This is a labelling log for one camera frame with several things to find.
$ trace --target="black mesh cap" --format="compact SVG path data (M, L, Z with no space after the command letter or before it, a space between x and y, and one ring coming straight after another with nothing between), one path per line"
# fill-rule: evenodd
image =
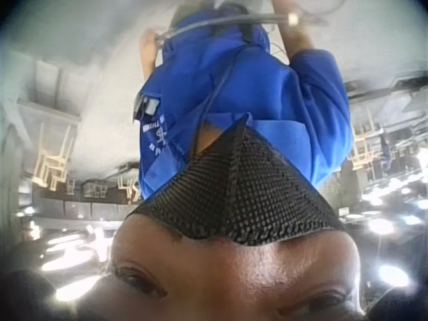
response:
M155 218L191 239L221 236L247 246L344 230L317 190L245 119L133 214Z

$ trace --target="blue jacket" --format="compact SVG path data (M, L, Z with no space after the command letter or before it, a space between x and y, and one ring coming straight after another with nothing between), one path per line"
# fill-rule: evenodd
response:
M200 11L179 27L218 15ZM348 98L333 56L305 50L287 66L269 53L265 30L259 25L252 29L251 43L238 26L220 31L202 27L165 43L163 64L139 93L144 100L137 114L144 199L187 164L202 117L226 129L248 115L247 124L313 185L348 155Z

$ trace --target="blue uniform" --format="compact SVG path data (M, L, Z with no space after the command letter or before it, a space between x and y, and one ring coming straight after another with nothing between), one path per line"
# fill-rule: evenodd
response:
M219 14L200 11L178 27ZM259 25L252 27L250 40L238 26L227 26L202 27L165 43L163 64L138 94L144 199L188 163L201 122L226 129L247 116L248 126L313 185L341 165L352 146L352 131L333 56L305 50L287 66L269 50L268 35Z

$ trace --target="sleeve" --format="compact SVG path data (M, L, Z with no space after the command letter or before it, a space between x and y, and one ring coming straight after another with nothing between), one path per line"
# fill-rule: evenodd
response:
M333 55L304 50L290 62L297 73L304 103L296 111L305 124L312 149L311 183L316 185L348 156L352 129L348 96Z

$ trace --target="hand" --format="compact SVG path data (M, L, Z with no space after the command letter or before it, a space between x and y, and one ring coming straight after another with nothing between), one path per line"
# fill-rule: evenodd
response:
M156 61L158 47L156 37L158 34L151 29L147 29L140 38L140 55L144 64L151 64Z

